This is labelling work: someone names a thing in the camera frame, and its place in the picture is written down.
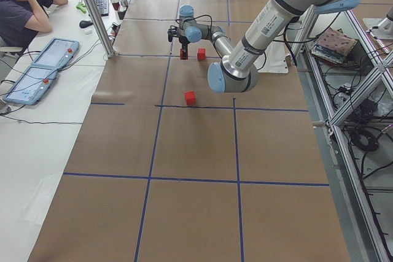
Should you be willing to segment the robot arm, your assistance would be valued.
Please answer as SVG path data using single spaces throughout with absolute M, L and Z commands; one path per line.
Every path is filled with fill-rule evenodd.
M 255 60 L 293 18 L 303 15 L 310 6 L 315 7 L 316 14 L 327 14 L 353 9 L 359 3 L 360 0 L 269 0 L 236 46 L 221 27 L 198 23 L 193 7 L 184 5 L 179 9 L 178 25 L 168 30 L 168 38 L 179 39 L 181 57 L 187 55 L 189 43 L 211 41 L 222 60 L 208 68 L 210 89 L 216 93 L 242 93 L 257 84 Z
M 374 39 L 392 40 L 392 8 L 383 18 L 363 18 L 363 22 Z

